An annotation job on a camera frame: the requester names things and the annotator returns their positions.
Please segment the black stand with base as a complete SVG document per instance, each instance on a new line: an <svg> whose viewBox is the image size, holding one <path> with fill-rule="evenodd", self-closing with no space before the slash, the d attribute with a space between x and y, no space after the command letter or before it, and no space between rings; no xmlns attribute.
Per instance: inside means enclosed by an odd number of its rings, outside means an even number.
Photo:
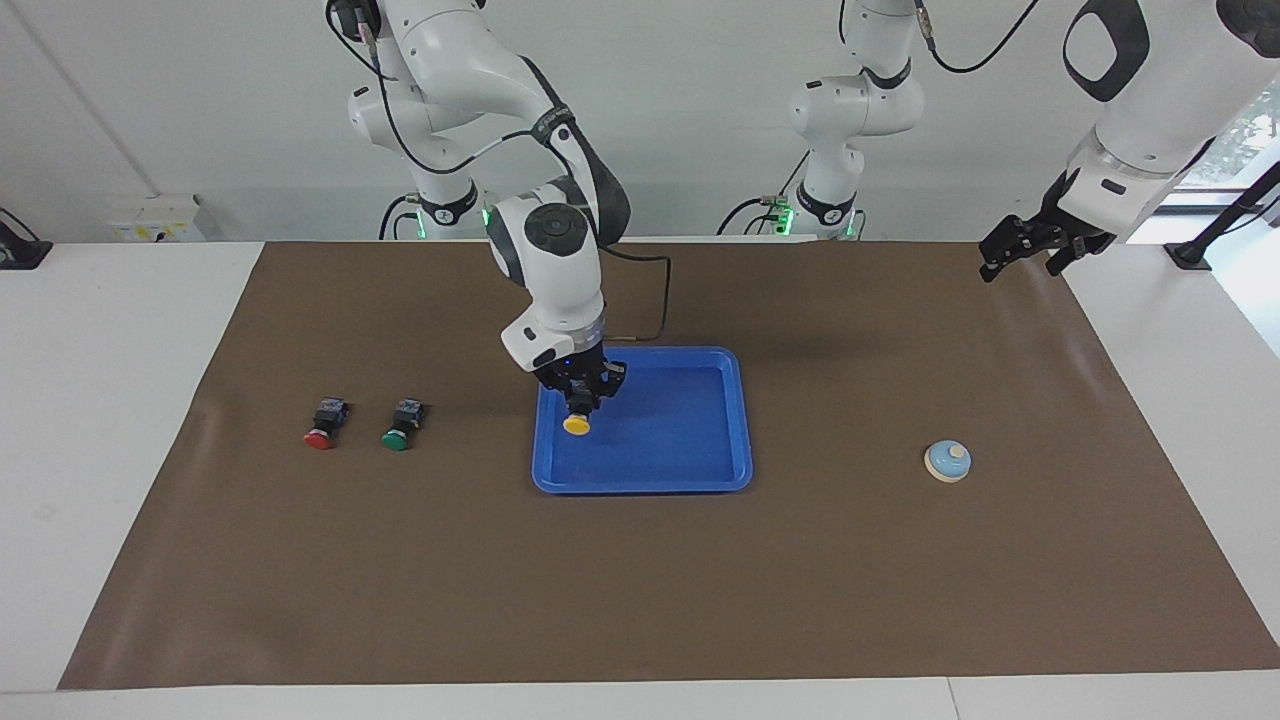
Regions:
<svg viewBox="0 0 1280 720"><path fill-rule="evenodd" d="M1239 220L1249 214L1263 199L1274 195L1280 187L1280 160L1276 160L1265 173L1260 176L1244 192L1242 192L1231 205L1207 224L1193 240L1183 243L1166 243L1165 252L1172 263L1183 270L1208 272L1212 266L1204 260L1211 245L1236 228Z"/></svg>

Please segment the red push button switch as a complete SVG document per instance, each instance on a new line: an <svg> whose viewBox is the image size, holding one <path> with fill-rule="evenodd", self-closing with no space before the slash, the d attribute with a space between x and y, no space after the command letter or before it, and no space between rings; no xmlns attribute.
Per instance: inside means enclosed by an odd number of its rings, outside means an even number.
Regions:
<svg viewBox="0 0 1280 720"><path fill-rule="evenodd" d="M312 425L303 436L303 443L316 450L332 448L348 415L349 405L343 398L323 398L314 414Z"/></svg>

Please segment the blue plastic tray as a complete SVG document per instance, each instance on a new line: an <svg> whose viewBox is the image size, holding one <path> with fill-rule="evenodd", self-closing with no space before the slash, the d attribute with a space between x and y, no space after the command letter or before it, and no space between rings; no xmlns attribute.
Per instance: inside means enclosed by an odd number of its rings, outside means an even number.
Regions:
<svg viewBox="0 0 1280 720"><path fill-rule="evenodd" d="M572 436L561 393L538 393L532 483L548 495L723 495L753 478L737 357L719 346L607 350L628 366L613 398Z"/></svg>

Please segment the light blue call bell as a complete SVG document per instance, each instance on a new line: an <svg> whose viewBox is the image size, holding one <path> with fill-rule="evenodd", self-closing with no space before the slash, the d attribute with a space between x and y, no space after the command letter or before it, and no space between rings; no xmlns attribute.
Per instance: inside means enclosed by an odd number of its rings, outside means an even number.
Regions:
<svg viewBox="0 0 1280 720"><path fill-rule="evenodd" d="M934 479L954 484L970 474L973 456L964 443L956 439L940 439L925 448L923 462Z"/></svg>

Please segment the window pane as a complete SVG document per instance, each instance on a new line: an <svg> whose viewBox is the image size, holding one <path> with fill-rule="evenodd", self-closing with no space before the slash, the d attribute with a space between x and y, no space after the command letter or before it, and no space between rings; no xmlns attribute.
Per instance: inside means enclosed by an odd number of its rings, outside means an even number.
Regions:
<svg viewBox="0 0 1280 720"><path fill-rule="evenodd" d="M1280 76L1210 145L1179 190L1244 190L1276 158L1280 158Z"/></svg>

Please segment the green push button switch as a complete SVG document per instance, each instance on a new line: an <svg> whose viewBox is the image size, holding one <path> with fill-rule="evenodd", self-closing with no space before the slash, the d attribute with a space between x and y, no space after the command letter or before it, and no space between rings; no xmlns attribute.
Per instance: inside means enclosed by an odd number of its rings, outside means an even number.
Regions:
<svg viewBox="0 0 1280 720"><path fill-rule="evenodd" d="M393 451L406 451L420 430L426 407L417 398L402 398L392 414L390 427L381 434L381 443Z"/></svg>

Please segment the black table clamp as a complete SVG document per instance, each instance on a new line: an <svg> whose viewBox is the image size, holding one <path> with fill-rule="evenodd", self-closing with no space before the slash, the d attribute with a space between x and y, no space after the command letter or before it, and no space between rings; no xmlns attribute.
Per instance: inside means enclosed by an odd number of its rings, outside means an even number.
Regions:
<svg viewBox="0 0 1280 720"><path fill-rule="evenodd" d="M52 250L18 215L0 206L0 270L33 270Z"/></svg>

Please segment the white wall socket box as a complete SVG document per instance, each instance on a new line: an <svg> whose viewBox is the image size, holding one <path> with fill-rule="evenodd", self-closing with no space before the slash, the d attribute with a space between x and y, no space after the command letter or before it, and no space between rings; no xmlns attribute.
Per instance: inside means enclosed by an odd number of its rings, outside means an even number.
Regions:
<svg viewBox="0 0 1280 720"><path fill-rule="evenodd" d="M206 242L216 233L212 218L193 195L174 193L115 196L108 228L115 241L141 243Z"/></svg>

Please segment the brown table mat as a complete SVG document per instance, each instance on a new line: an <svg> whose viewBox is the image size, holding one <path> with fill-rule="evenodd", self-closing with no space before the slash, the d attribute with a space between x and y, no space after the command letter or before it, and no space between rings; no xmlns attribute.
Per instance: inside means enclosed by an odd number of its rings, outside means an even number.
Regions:
<svg viewBox="0 0 1280 720"><path fill-rule="evenodd" d="M265 247L61 688L1280 669L1064 279L987 284L964 243L671 254L666 340L741 363L739 493L539 491L486 246Z"/></svg>

